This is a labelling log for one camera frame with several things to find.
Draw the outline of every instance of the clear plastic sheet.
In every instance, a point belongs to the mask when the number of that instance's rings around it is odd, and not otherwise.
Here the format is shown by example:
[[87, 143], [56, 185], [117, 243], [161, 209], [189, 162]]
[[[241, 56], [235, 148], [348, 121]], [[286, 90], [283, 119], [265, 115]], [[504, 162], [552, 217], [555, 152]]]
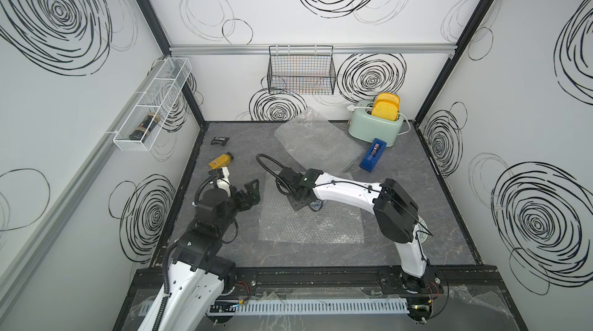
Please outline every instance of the clear plastic sheet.
[[[350, 174], [338, 176], [352, 178]], [[362, 243], [364, 233], [360, 209], [327, 201], [317, 212], [308, 207], [294, 211], [287, 197], [276, 188], [275, 178], [268, 175], [262, 196], [259, 239], [296, 243]]]
[[505, 302], [493, 291], [484, 294], [472, 296], [467, 286], [461, 285], [449, 288], [449, 296], [453, 299], [462, 300], [466, 304], [481, 305], [497, 312], [502, 312], [512, 318], [511, 311], [505, 305]]
[[310, 107], [278, 127], [274, 135], [304, 169], [330, 174], [343, 172], [366, 151]]

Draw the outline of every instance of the white wire basket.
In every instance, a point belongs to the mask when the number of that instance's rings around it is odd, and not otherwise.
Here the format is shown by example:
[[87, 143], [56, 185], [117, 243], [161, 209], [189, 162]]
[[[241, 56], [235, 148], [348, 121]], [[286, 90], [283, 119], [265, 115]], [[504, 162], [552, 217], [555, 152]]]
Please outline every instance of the white wire basket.
[[[187, 58], [169, 57], [165, 60], [113, 138], [122, 151], [150, 151], [190, 72]], [[147, 116], [152, 118], [145, 128], [149, 131], [145, 131], [140, 140], [131, 140], [130, 135]]]

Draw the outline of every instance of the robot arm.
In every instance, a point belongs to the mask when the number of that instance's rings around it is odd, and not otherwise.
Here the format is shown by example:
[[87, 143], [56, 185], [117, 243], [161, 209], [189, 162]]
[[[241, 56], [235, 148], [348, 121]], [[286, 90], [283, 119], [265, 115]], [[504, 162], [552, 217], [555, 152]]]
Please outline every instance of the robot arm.
[[396, 181], [360, 183], [323, 173], [315, 180], [315, 185], [313, 192], [318, 199], [347, 203], [376, 216], [383, 235], [395, 242], [402, 270], [411, 276], [422, 277], [426, 269], [426, 259], [418, 240], [418, 231], [422, 228], [414, 216], [407, 216], [404, 210], [407, 208], [411, 214], [416, 214], [418, 207]]
[[[209, 182], [216, 187], [200, 197]], [[211, 177], [196, 193], [193, 204], [196, 218], [182, 237], [167, 249], [163, 259], [164, 283], [140, 331], [194, 331], [216, 298], [233, 289], [235, 264], [217, 253], [228, 227], [234, 223], [238, 228], [237, 213], [259, 202], [257, 179], [246, 184], [245, 191], [238, 191], [228, 184], [226, 167], [211, 171]], [[171, 264], [168, 254], [173, 258]]]
[[[267, 158], [282, 167], [279, 174], [263, 164]], [[393, 179], [383, 183], [362, 183], [335, 177], [321, 170], [309, 169], [304, 175], [285, 167], [271, 157], [259, 154], [257, 161], [275, 175], [289, 198], [301, 207], [316, 200], [333, 200], [359, 207], [373, 214], [382, 234], [395, 242], [402, 260], [402, 270], [409, 275], [404, 281], [410, 289], [423, 288], [427, 259], [418, 240], [418, 232], [425, 231], [418, 220], [418, 206], [410, 195]]]

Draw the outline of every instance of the table surface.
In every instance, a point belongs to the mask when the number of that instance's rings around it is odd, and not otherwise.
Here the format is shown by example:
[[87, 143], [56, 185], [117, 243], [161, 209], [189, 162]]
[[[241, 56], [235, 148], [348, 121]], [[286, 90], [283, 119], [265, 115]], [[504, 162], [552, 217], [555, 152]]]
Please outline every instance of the table surface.
[[[171, 241], [179, 238], [194, 218], [195, 212], [191, 203], [196, 189], [208, 177], [208, 163], [222, 153], [231, 152], [234, 156], [229, 165], [231, 184], [241, 189], [243, 184], [257, 178], [260, 180], [263, 198], [261, 203], [251, 210], [239, 213], [238, 236], [232, 243], [221, 248], [219, 256], [234, 261], [237, 266], [253, 267], [399, 265], [400, 258], [395, 245], [382, 235], [375, 216], [367, 211], [360, 212], [362, 235], [359, 231], [352, 232], [352, 235], [359, 235], [360, 241], [286, 242], [269, 240], [269, 235], [265, 236], [265, 240], [260, 239], [264, 236], [260, 233], [262, 212], [270, 206], [267, 205], [269, 199], [266, 199], [266, 191], [263, 191], [267, 172], [256, 162], [256, 154], [265, 153], [295, 170], [304, 170], [274, 136], [274, 131], [281, 125], [281, 123], [253, 122], [215, 122], [209, 125]], [[347, 134], [347, 123], [333, 123], [333, 125]], [[211, 145], [210, 142], [215, 136], [227, 136], [230, 140], [225, 146]], [[355, 141], [365, 149], [371, 145], [368, 142]], [[398, 136], [393, 147], [383, 152], [372, 173], [361, 169], [358, 166], [359, 162], [360, 160], [357, 160], [345, 171], [352, 175], [352, 179], [360, 182], [395, 179], [418, 204], [419, 216], [425, 220], [428, 229], [434, 234], [434, 237], [428, 237], [422, 245], [431, 264], [476, 263], [436, 178], [431, 162], [413, 130]], [[225, 239], [229, 240], [233, 235], [234, 228], [231, 226]]]

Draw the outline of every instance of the power cord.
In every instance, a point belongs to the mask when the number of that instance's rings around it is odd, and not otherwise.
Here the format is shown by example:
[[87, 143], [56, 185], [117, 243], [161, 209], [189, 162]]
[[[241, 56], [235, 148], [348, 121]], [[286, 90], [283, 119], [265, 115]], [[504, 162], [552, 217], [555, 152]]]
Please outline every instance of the power cord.
[[443, 278], [445, 279], [445, 282], [447, 283], [447, 297], [445, 298], [445, 305], [443, 305], [443, 307], [441, 308], [441, 310], [438, 313], [436, 313], [434, 316], [428, 318], [429, 320], [438, 316], [445, 310], [445, 307], [447, 307], [447, 303], [449, 302], [449, 293], [451, 292], [451, 289], [449, 289], [449, 280], [447, 279], [447, 276], [445, 276], [445, 273], [440, 268], [438, 268], [438, 267], [435, 267], [435, 268], [437, 268], [439, 270], [439, 272], [441, 272], [441, 274], [443, 275]]
[[263, 158], [267, 158], [268, 160], [270, 160], [271, 162], [273, 162], [274, 164], [276, 164], [277, 166], [279, 166], [281, 169], [284, 169], [284, 165], [280, 164], [280, 162], [278, 160], [275, 160], [274, 158], [269, 157], [266, 154], [257, 154], [256, 155], [257, 163], [260, 164], [266, 172], [270, 173], [271, 175], [273, 175], [276, 178], [276, 188], [278, 188], [278, 191], [281, 194], [283, 194], [285, 196], [291, 196], [295, 201], [297, 201], [299, 203], [306, 203], [307, 206], [309, 206], [309, 209], [311, 209], [311, 211], [317, 212], [317, 211], [319, 211], [319, 210], [322, 209], [322, 207], [324, 205], [323, 202], [322, 202], [322, 205], [321, 205], [321, 207], [319, 209], [315, 209], [315, 208], [313, 208], [311, 206], [311, 203], [307, 203], [307, 202], [305, 202], [303, 200], [300, 200], [300, 198], [297, 197], [297, 194], [294, 193], [293, 188], [290, 187], [288, 185], [288, 183], [286, 183], [284, 180], [282, 180], [282, 178], [280, 178], [280, 176], [278, 174], [276, 174], [273, 170], [271, 170], [267, 165], [265, 165], [263, 163], [263, 161], [260, 159], [262, 157]]

